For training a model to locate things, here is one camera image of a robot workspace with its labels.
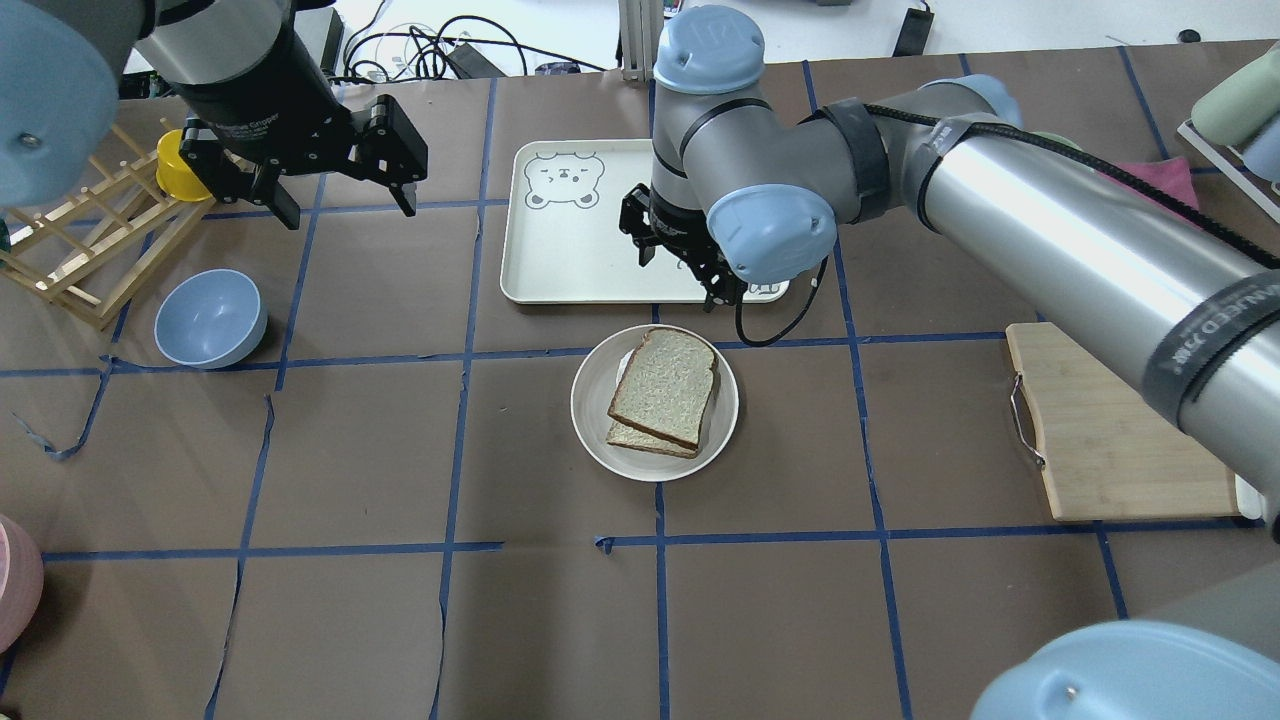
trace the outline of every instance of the blue joint cap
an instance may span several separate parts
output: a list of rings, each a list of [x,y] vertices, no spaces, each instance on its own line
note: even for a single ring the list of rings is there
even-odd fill
[[[731,8],[700,5],[667,22],[653,74],[667,90],[719,95],[750,87],[764,73],[764,35]]]
[[[991,109],[996,115],[1011,123],[1014,127],[1023,127],[1023,111],[1018,108],[1018,100],[1009,94],[1009,88],[1005,83],[992,76],[964,76],[951,79],[938,79],[923,85],[922,87],[929,87],[931,85],[950,83],[959,85],[961,87],[968,87],[969,90],[977,92],[991,105]]]
[[[78,32],[27,3],[0,1],[0,206],[55,200],[111,127],[120,78]],[[51,92],[51,78],[74,91]]]
[[[1048,643],[997,678],[970,720],[1211,717],[1222,707],[1254,719],[1274,717],[1277,703],[1274,660],[1193,628],[1120,620]]]
[[[733,274],[755,284],[788,281],[836,245],[831,204],[794,184],[735,190],[712,205],[707,228]]]

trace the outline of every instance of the pink bowl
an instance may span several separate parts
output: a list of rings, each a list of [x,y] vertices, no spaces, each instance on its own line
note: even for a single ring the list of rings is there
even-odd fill
[[[45,588],[45,564],[36,541],[0,515],[0,652],[27,628]]]

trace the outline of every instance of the bread slice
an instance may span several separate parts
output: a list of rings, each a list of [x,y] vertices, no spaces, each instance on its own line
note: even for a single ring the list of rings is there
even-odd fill
[[[680,447],[673,442],[654,437],[649,433],[637,430],[630,425],[623,425],[617,420],[614,420],[613,424],[609,427],[609,434],[605,436],[604,442],[614,445],[617,447],[639,450],[641,452],[673,455],[676,457],[684,457],[685,460],[692,460],[694,457],[698,457],[696,450]]]
[[[622,373],[609,416],[696,451],[716,363],[716,351],[696,336],[675,328],[646,332]]]

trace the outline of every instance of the wooden cutting board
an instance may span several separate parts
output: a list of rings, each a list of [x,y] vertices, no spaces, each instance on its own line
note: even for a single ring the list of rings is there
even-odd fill
[[[1006,334],[1055,519],[1239,514],[1235,474],[1057,325],[1014,324]]]

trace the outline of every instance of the white floor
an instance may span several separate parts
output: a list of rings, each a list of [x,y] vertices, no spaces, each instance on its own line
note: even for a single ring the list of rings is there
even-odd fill
[[[335,8],[352,29],[372,17],[379,0],[337,0]],[[710,4],[687,0],[686,6]],[[850,5],[819,6],[815,0],[716,0],[751,15],[764,31],[765,60],[823,60],[877,58],[892,54],[908,8],[919,0],[852,0]],[[1280,0],[931,0],[933,20],[928,54],[991,53],[1114,45],[1178,42],[1178,33],[1194,28],[1206,41],[1280,37]],[[374,31],[403,23],[431,28],[456,14],[492,18],[520,42],[562,53],[603,67],[614,65],[618,5],[616,0],[472,0],[430,3],[388,0]],[[451,26],[480,38],[500,38],[481,23]],[[384,64],[403,56],[403,42],[370,42],[357,58]],[[508,74],[520,72],[516,53],[486,47],[485,55]],[[547,58],[530,56],[534,67]]]

